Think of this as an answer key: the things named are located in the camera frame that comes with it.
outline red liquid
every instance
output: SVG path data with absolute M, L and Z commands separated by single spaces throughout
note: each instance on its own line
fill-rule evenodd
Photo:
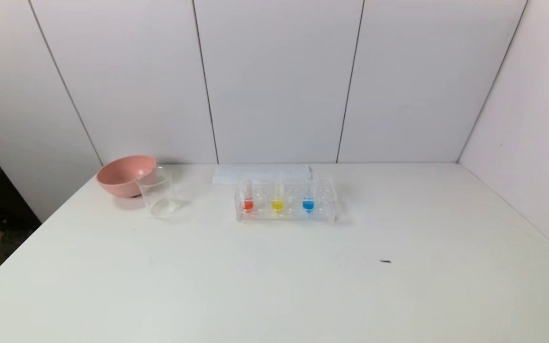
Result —
M 252 198 L 245 199 L 243 201 L 243 210 L 245 212 L 251 212 L 252 209 L 253 209 L 253 199 Z

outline table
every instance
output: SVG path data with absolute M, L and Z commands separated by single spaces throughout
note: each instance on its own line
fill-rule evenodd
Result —
M 549 241 L 460 165 L 312 165 L 335 223 L 238 223 L 215 168 L 165 220 L 89 180 L 0 267 L 0 343 L 549 343 Z

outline blue liquid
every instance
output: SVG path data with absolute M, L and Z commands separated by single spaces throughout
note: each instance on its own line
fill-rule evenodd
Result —
M 315 208 L 315 201 L 312 198 L 305 198 L 305 200 L 303 200 L 302 202 L 302 207 L 307 213 L 311 213 L 312 210 Z

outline pink bowl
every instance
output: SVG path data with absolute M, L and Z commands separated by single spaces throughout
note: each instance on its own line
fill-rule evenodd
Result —
M 135 178 L 140 174 L 148 173 L 155 167 L 156 160 L 151 156 L 126 156 L 102 167 L 96 174 L 96 180 L 109 194 L 120 198 L 131 198 L 141 194 Z

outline sheet of paper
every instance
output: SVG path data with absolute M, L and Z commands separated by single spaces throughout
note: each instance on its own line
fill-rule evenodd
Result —
M 307 179 L 311 169 L 305 164 L 220 164 L 213 174 L 213 184 L 237 184 L 238 177 L 246 174 L 251 178 L 268 180 L 283 173 L 287 178 Z

